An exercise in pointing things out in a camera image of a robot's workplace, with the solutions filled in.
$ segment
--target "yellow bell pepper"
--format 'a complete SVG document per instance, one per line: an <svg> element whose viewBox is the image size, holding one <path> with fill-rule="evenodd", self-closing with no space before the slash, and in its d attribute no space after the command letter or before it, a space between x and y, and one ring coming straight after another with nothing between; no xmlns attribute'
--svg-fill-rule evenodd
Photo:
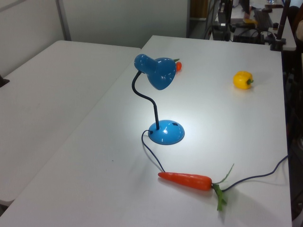
<svg viewBox="0 0 303 227"><path fill-rule="evenodd" d="M233 77L233 84L241 89L249 89L254 82L252 74L247 71L239 71Z"/></svg>

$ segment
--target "lamp shade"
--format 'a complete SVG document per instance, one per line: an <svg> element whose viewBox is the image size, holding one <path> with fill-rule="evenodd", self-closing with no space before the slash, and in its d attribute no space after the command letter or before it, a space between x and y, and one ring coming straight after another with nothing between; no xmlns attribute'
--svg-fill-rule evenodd
<svg viewBox="0 0 303 227"><path fill-rule="evenodd" d="M152 59L145 54L139 54L134 65L147 75L149 82L157 90L165 89L176 75L176 63L171 58Z"/></svg>

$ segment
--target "table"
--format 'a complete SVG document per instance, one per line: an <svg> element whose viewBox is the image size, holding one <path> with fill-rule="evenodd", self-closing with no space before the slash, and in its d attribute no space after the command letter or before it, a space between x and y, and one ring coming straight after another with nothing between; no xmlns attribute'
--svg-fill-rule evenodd
<svg viewBox="0 0 303 227"><path fill-rule="evenodd" d="M183 64L163 91L144 75L136 83L157 103L160 120L185 129L184 139L170 146L144 137L166 171L217 182L234 163L221 185L226 188L271 172L287 154L280 53L261 45L162 36L153 36L140 53ZM252 89L233 86L240 70L253 74ZM158 179L141 143L154 115L152 104L131 89L136 72L130 63L0 217L0 226L291 227L287 161L273 175L227 191L222 213L213 191Z"/></svg>
<svg viewBox="0 0 303 227"><path fill-rule="evenodd" d="M10 205L139 48L58 41L0 88L0 204Z"/></svg>

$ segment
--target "gooseneck arm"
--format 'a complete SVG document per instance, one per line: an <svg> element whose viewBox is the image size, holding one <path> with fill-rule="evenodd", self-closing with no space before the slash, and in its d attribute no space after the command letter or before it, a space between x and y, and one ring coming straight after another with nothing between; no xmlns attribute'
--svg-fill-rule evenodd
<svg viewBox="0 0 303 227"><path fill-rule="evenodd" d="M136 90L135 86L134 86L134 84L136 83L136 80L138 79L138 77L140 76L141 73L142 73L141 71L138 71L137 74L136 74L136 76L134 77L133 82L132 82L132 89L133 89L133 91L136 93L136 95L138 95L138 96L140 96L140 97L142 97L142 98L145 98L145 99L147 99L147 100L149 100L149 101L152 102L152 104L153 104L153 109L154 109L154 112L155 112L156 129L159 130L160 127L159 127L159 119L158 119L158 110L157 110L157 105L156 105L155 101L153 101L153 100L152 100L151 98L149 98L148 96L145 96L145 95L142 95L141 93L139 93L139 92Z"/></svg>

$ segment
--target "toy carrot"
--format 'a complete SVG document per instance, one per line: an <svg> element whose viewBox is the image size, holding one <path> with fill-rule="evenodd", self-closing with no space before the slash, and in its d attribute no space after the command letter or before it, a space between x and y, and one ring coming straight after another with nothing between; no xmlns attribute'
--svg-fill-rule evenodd
<svg viewBox="0 0 303 227"><path fill-rule="evenodd" d="M161 172L161 173L158 173L158 176L165 180L172 181L172 182L181 184L183 186L195 188L195 189L202 190L202 191L209 191L209 190L211 190L211 188L213 188L218 196L217 210L221 211L222 204L226 205L226 201L223 199L223 192L221 191L219 184L226 180L226 178L228 177L229 173L232 170L232 167L229 170L226 177L224 177L224 179L222 179L218 183L213 183L212 179L209 178L208 176L194 175L194 174L179 174L179 173Z"/></svg>

